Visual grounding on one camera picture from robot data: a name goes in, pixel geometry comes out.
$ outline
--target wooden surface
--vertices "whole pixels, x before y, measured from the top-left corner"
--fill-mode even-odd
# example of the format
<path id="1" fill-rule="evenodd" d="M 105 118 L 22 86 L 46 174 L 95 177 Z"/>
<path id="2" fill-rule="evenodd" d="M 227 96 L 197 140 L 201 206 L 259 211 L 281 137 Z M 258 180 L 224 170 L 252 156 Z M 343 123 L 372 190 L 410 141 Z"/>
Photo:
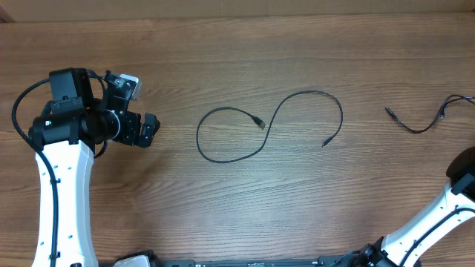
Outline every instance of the wooden surface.
<path id="1" fill-rule="evenodd" d="M 471 12 L 475 0 L 0 0 L 6 21 Z"/>
<path id="2" fill-rule="evenodd" d="M 111 260 L 145 248 L 164 259 L 313 258 L 360 249 L 403 226 L 446 182 L 445 169 L 475 145 L 475 109 L 456 103 L 427 133 L 451 93 L 475 94 L 475 14 L 139 20 L 0 25 L 0 265 L 29 266 L 39 227 L 39 178 L 10 110 L 29 85 L 64 67 L 110 69 L 143 80 L 129 110 L 162 122 L 152 147 L 118 143 L 94 164 L 91 227 Z M 195 131 L 212 108 L 242 108 L 269 123 L 267 146 L 233 164 L 205 161 Z M 51 98 L 19 107 L 27 130 Z M 224 111 L 201 130 L 203 150 L 230 159 L 253 152 L 264 131 Z M 472 266 L 475 224 L 424 256 L 424 266 Z"/>

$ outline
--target wood grain tabletop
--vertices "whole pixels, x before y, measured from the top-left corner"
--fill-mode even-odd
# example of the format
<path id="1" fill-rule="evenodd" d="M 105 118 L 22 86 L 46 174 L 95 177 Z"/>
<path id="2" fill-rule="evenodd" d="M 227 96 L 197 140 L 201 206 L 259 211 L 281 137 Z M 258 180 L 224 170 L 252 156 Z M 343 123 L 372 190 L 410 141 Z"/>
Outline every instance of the wood grain tabletop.
<path id="1" fill-rule="evenodd" d="M 111 143 L 91 174 L 91 229 L 100 260 L 143 249 L 163 259 L 245 260 L 343 254 L 402 227 L 475 145 L 475 13 L 292 16 L 0 24 L 0 266 L 30 266 L 39 228 L 34 152 L 11 123 L 16 97 L 52 70 L 86 67 L 141 78 L 129 110 L 162 122 L 150 148 Z M 266 147 L 231 164 L 197 151 L 201 117 L 232 106 L 267 124 L 280 101 L 315 85 L 333 100 L 296 96 L 277 114 Z M 94 82 L 94 93 L 101 91 Z M 49 85 L 19 106 L 26 131 Z M 242 113 L 201 127 L 213 159 L 257 149 L 265 136 Z M 473 266 L 475 222 L 422 257 L 423 266 Z"/>

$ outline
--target wooden table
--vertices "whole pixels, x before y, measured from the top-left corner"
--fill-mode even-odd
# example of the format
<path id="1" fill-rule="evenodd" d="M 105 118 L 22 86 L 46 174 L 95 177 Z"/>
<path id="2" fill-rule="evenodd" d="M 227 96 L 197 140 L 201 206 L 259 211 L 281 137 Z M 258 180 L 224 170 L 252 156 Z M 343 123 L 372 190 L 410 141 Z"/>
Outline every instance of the wooden table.
<path id="1" fill-rule="evenodd" d="M 360 249 L 403 226 L 475 145 L 475 109 L 457 102 L 423 128 L 451 93 L 475 94 L 475 14 L 294 16 L 0 24 L 0 265 L 29 266 L 39 227 L 32 150 L 10 112 L 29 85 L 65 67 L 130 73 L 144 90 L 129 110 L 162 122 L 152 147 L 112 143 L 91 175 L 91 227 L 100 260 L 146 248 L 163 259 L 313 258 Z M 95 92 L 100 96 L 97 84 Z M 296 96 L 266 147 L 232 164 L 199 155 L 195 132 L 212 108 L 242 108 L 269 123 L 278 103 L 316 85 L 335 103 Z M 50 88 L 19 107 L 27 130 Z M 264 131 L 236 112 L 204 123 L 216 159 L 257 149 Z M 424 266 L 472 266 L 467 222 L 423 256 Z"/>

